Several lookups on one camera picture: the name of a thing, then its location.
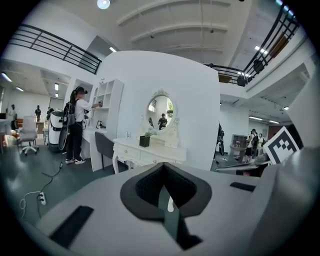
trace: handrail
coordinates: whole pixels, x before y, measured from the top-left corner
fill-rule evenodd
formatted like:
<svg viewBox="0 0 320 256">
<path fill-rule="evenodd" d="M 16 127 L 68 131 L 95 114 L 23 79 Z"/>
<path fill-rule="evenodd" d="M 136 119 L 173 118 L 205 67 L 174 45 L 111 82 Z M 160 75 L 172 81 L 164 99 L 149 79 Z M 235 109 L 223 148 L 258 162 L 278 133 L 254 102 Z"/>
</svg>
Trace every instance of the handrail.
<svg viewBox="0 0 320 256">
<path fill-rule="evenodd" d="M 98 57 L 81 47 L 55 34 L 28 24 L 21 24 L 8 44 L 45 53 L 93 74 L 97 73 L 102 62 Z"/>
<path fill-rule="evenodd" d="M 212 63 L 205 65 L 218 71 L 220 82 L 236 84 L 244 87 L 246 84 L 251 82 L 251 80 L 255 78 L 255 75 L 259 74 L 265 66 L 267 66 L 275 56 L 277 56 L 277 54 L 279 54 L 299 28 L 300 25 L 296 21 L 295 17 L 289 17 L 289 15 L 292 15 L 292 12 L 290 13 L 290 11 L 289 7 L 284 5 L 284 3 L 281 5 L 280 11 L 269 33 L 259 46 L 259 50 L 257 50 L 243 70 L 230 66 L 214 65 Z"/>
</svg>

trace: power strip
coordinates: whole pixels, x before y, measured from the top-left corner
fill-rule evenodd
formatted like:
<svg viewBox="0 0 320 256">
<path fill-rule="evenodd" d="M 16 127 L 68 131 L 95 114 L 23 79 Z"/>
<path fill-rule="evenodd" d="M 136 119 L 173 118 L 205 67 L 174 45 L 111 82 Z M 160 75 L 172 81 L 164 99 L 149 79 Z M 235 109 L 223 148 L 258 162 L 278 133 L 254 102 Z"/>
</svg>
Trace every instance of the power strip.
<svg viewBox="0 0 320 256">
<path fill-rule="evenodd" d="M 45 193 L 43 193 L 43 192 L 39 193 L 37 198 L 38 198 L 38 200 L 41 202 L 41 204 L 43 206 L 45 206 L 47 204 L 47 201 L 46 201 L 46 198 L 45 198 Z"/>
</svg>

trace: drawer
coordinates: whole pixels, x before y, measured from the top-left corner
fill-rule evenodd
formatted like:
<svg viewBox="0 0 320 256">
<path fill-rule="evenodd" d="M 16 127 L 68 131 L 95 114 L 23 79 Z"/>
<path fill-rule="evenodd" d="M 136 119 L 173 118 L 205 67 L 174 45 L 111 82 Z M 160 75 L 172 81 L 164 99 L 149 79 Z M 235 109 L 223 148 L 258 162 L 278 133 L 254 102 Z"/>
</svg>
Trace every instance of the drawer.
<svg viewBox="0 0 320 256">
<path fill-rule="evenodd" d="M 176 160 L 141 151 L 140 162 L 150 165 L 163 162 L 175 163 Z"/>
<path fill-rule="evenodd" d="M 124 160 L 132 159 L 137 161 L 140 159 L 140 150 L 129 147 L 129 146 L 118 144 L 116 152 L 120 159 L 124 159 Z"/>
</svg>

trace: sneaker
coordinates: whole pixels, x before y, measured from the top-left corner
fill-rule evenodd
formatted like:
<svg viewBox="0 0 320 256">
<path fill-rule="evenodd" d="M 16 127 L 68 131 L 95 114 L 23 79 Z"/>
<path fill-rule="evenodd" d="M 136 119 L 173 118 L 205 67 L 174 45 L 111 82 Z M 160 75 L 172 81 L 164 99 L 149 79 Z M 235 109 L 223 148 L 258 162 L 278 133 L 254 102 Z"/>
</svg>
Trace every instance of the sneaker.
<svg viewBox="0 0 320 256">
<path fill-rule="evenodd" d="M 71 160 L 66 159 L 65 163 L 68 165 L 68 164 L 73 164 L 75 161 L 76 161 L 75 159 L 71 159 Z"/>
<path fill-rule="evenodd" d="M 81 164 L 84 164 L 86 162 L 86 160 L 84 160 L 84 159 L 81 159 L 81 160 L 75 160 L 75 164 L 76 165 L 81 165 Z"/>
</svg>

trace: oval mirror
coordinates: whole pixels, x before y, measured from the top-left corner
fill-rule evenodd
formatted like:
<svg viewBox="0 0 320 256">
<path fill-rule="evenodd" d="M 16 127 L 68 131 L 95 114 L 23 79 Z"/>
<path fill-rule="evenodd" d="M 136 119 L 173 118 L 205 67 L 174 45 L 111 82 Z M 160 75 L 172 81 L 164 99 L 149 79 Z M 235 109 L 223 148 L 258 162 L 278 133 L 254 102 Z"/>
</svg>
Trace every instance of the oval mirror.
<svg viewBox="0 0 320 256">
<path fill-rule="evenodd" d="M 168 127 L 174 115 L 174 105 L 164 95 L 156 96 L 150 102 L 146 117 L 148 123 L 155 130 L 164 130 Z"/>
</svg>

